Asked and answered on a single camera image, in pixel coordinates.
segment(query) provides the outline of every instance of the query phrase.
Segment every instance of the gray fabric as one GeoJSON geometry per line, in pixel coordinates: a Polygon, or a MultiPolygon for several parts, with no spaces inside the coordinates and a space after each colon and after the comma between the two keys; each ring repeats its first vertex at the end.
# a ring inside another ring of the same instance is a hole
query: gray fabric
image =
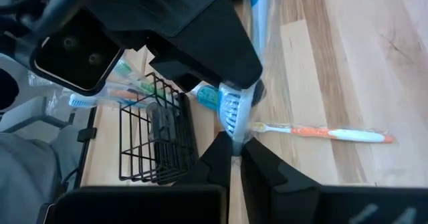
{"type": "Polygon", "coordinates": [[[48,143],[0,133],[0,223],[34,224],[59,182],[57,158],[48,143]]]}
{"type": "MultiPolygon", "coordinates": [[[[79,165],[83,143],[77,141],[78,134],[79,131],[76,127],[67,126],[60,130],[58,137],[50,143],[50,146],[53,151],[55,151],[58,160],[60,160],[62,181],[79,165]]],[[[68,179],[68,190],[73,189],[75,179],[76,175],[73,175],[68,179]]]]}

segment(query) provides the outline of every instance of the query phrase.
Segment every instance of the wooden table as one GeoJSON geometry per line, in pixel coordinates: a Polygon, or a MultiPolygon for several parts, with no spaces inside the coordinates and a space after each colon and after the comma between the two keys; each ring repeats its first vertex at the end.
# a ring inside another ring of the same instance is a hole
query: wooden table
{"type": "MultiPolygon", "coordinates": [[[[428,185],[428,1],[271,0],[263,80],[254,120],[388,130],[394,144],[259,134],[270,150],[331,185],[428,185]]],[[[237,7],[244,26],[248,11],[237,7]]],[[[144,69],[150,54],[129,54],[144,69]]],[[[220,131],[191,97],[199,154],[220,131]]],[[[118,180],[117,110],[99,108],[82,185],[118,180]]],[[[247,223],[239,159],[231,172],[230,223],[247,223]]]]}

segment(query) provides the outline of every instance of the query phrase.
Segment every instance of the wire rack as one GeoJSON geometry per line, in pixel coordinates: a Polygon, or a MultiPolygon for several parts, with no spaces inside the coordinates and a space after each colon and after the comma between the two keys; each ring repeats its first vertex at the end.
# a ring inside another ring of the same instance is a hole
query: wire rack
{"type": "Polygon", "coordinates": [[[153,79],[154,93],[120,107],[119,179],[164,185],[196,163],[195,133],[187,96],[154,73],[146,77],[153,79]]]}

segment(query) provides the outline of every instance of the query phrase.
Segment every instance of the blue toothbrush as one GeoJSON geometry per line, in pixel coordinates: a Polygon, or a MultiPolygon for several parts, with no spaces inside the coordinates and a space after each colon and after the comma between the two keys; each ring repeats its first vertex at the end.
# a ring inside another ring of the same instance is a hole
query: blue toothbrush
{"type": "MultiPolygon", "coordinates": [[[[250,0],[253,19],[252,44],[263,65],[262,55],[265,49],[268,22],[268,0],[250,0]]],[[[234,90],[221,83],[219,87],[218,113],[221,124],[233,140],[234,154],[241,152],[245,144],[247,125],[251,111],[255,83],[246,90],[234,90]]]]}

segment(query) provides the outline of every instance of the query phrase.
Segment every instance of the toothbrush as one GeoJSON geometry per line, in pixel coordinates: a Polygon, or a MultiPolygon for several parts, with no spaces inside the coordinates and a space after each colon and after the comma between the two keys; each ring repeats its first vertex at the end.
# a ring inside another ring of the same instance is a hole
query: toothbrush
{"type": "MultiPolygon", "coordinates": [[[[265,47],[266,23],[268,18],[268,0],[251,0],[253,15],[252,44],[263,65],[262,55],[265,47]]],[[[218,113],[221,124],[232,138],[234,154],[239,154],[245,141],[247,124],[251,111],[255,85],[246,90],[234,90],[220,83],[218,113]]]]}
{"type": "Polygon", "coordinates": [[[315,136],[337,140],[348,140],[357,142],[392,143],[394,138],[386,134],[369,132],[364,130],[345,130],[314,127],[292,127],[291,124],[279,124],[273,127],[271,124],[255,122],[250,126],[252,131],[264,133],[267,131],[295,134],[298,136],[315,136]]]}
{"type": "Polygon", "coordinates": [[[93,97],[93,96],[81,96],[79,94],[72,94],[68,101],[68,105],[76,108],[93,108],[101,105],[102,103],[115,103],[132,105],[137,108],[147,108],[148,104],[145,102],[137,102],[135,100],[125,100],[119,98],[107,98],[107,97],[93,97]]]}
{"type": "Polygon", "coordinates": [[[200,83],[194,87],[190,93],[196,97],[198,103],[211,110],[217,110],[217,103],[219,102],[219,90],[214,86],[200,83]]]}
{"type": "MultiPolygon", "coordinates": [[[[136,70],[131,64],[120,58],[116,66],[113,68],[113,72],[124,78],[135,86],[140,92],[150,95],[155,93],[155,87],[151,84],[145,76],[143,76],[138,70],[136,70]]],[[[156,93],[158,96],[166,98],[167,101],[173,103],[172,98],[169,94],[166,94],[162,89],[157,89],[156,93]]],[[[178,101],[174,101],[175,106],[179,106],[178,101]]]]}

